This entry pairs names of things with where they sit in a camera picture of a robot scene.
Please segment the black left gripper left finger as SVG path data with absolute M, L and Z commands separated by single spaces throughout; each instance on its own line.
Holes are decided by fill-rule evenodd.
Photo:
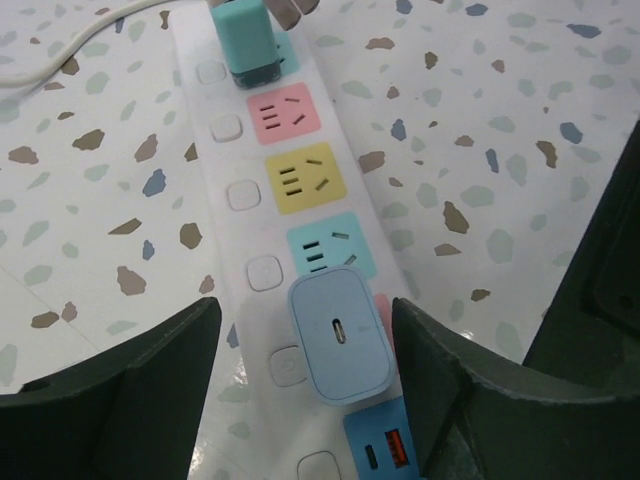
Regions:
M 187 478 L 221 323 L 205 297 L 2 396 L 2 478 Z

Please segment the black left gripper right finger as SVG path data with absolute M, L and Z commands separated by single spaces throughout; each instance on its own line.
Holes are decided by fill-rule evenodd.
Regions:
M 639 386 L 593 388 L 508 360 L 411 301 L 392 332 L 419 475 L 636 479 Z

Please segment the light blue plug adapter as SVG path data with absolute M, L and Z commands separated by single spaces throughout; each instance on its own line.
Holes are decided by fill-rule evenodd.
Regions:
M 374 295 L 356 267 L 303 275 L 287 294 L 298 346 L 317 396 L 345 406 L 386 391 L 396 361 Z

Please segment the white multicolour power strip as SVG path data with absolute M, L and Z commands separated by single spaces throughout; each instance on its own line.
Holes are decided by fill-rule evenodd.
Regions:
M 392 301 L 407 292 L 301 29 L 275 34 L 284 76 L 243 90 L 205 3 L 175 11 L 176 54 L 251 392 L 253 479 L 415 479 L 397 373 L 372 398 L 335 406 L 314 391 L 287 294 L 348 265 L 366 277 L 393 350 Z

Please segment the teal plug adapter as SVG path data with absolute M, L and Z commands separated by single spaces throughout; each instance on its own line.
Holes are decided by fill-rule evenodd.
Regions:
M 210 14 L 237 87 L 253 89 L 280 79 L 280 56 L 269 12 L 262 1 L 226 1 L 212 7 Z

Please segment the white charger block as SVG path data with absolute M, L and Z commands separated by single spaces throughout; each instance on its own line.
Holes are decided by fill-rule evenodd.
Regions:
M 319 0 L 264 0 L 269 12 L 284 31 L 293 29 L 303 15 L 312 13 Z

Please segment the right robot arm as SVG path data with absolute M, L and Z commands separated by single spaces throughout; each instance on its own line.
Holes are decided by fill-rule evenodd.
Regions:
M 525 357 L 594 388 L 639 387 L 639 133 L 632 132 Z

